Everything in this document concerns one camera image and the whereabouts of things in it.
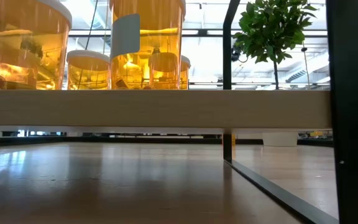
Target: wooden shelf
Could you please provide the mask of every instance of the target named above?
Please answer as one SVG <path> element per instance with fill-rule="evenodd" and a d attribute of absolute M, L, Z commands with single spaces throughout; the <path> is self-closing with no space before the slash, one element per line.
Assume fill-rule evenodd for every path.
<path fill-rule="evenodd" d="M 328 91 L 0 91 L 0 130 L 261 133 L 331 129 Z"/>

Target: metal pole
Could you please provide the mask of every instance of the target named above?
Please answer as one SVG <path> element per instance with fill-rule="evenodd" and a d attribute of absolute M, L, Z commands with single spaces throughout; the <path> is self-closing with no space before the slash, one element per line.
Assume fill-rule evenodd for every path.
<path fill-rule="evenodd" d="M 223 23 L 223 90 L 232 90 L 231 83 L 231 25 L 239 7 L 240 0 L 230 0 L 226 18 Z M 223 159 L 231 162 L 231 134 L 223 135 Z"/>
<path fill-rule="evenodd" d="M 339 221 L 358 223 L 358 0 L 327 0 Z"/>

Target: green leaves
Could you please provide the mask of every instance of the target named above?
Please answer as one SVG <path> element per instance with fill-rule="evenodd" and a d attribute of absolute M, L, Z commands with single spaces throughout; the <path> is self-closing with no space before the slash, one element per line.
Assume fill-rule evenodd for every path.
<path fill-rule="evenodd" d="M 285 52 L 305 40 L 303 29 L 312 25 L 310 11 L 316 9 L 307 0 L 255 0 L 248 2 L 239 21 L 242 32 L 234 35 L 242 53 L 256 63 L 268 58 L 281 63 L 292 56 Z"/>
<path fill-rule="evenodd" d="M 256 6 L 259 6 L 259 7 L 263 7 L 264 6 L 264 3 L 262 0 L 255 0 L 255 5 Z"/>
<path fill-rule="evenodd" d="M 292 58 L 292 56 L 290 54 L 287 54 L 287 53 L 283 53 L 285 57 L 287 58 Z"/>
<path fill-rule="evenodd" d="M 311 10 L 311 11 L 317 11 L 317 9 L 313 6 L 305 6 L 303 9 Z"/>
<path fill-rule="evenodd" d="M 255 6 L 251 3 L 248 2 L 247 4 L 247 13 L 250 17 L 253 17 L 255 15 Z"/>

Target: white pot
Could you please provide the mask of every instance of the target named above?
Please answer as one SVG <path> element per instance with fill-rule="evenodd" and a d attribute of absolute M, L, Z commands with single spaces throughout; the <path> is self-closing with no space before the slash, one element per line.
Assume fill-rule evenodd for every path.
<path fill-rule="evenodd" d="M 264 146 L 295 147 L 298 145 L 298 133 L 263 133 Z"/>

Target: black metal bar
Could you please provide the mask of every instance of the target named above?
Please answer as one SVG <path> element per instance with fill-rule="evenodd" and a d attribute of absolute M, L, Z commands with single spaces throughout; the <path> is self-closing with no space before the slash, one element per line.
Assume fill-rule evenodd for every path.
<path fill-rule="evenodd" d="M 231 90 L 231 25 L 239 4 L 240 0 L 230 0 L 223 22 L 223 90 Z"/>
<path fill-rule="evenodd" d="M 223 159 L 228 162 L 232 161 L 231 134 L 223 135 Z"/>
<path fill-rule="evenodd" d="M 305 223 L 338 224 L 339 221 L 242 164 L 227 162 L 241 176 Z"/>
<path fill-rule="evenodd" d="M 240 0 L 230 0 L 226 17 L 223 22 L 223 90 L 232 90 L 231 85 L 231 25 L 236 15 Z M 232 160 L 232 143 L 231 134 L 223 135 L 223 159 L 231 162 Z"/>
<path fill-rule="evenodd" d="M 197 31 L 197 34 L 182 34 L 182 37 L 223 37 L 222 34 L 209 34 L 209 31 L 223 31 L 222 29 L 184 29 L 184 31 L 186 30 L 193 30 L 193 31 Z M 76 29 L 76 30 L 72 30 L 72 31 L 83 31 L 83 32 L 88 32 L 89 29 Z M 232 29 L 232 31 L 238 31 L 240 32 L 240 29 Z M 322 30 L 322 29 L 310 29 L 310 30 L 305 30 L 305 31 L 326 31 L 326 30 Z M 88 34 L 69 34 L 69 37 L 71 38 L 77 38 L 77 37 L 82 37 L 82 38 L 88 38 Z M 110 34 L 91 34 L 90 35 L 93 38 L 110 38 L 111 35 Z M 306 38 L 327 38 L 327 35 L 308 35 L 305 34 Z"/>
<path fill-rule="evenodd" d="M 339 221 L 358 223 L 358 0 L 327 0 Z"/>

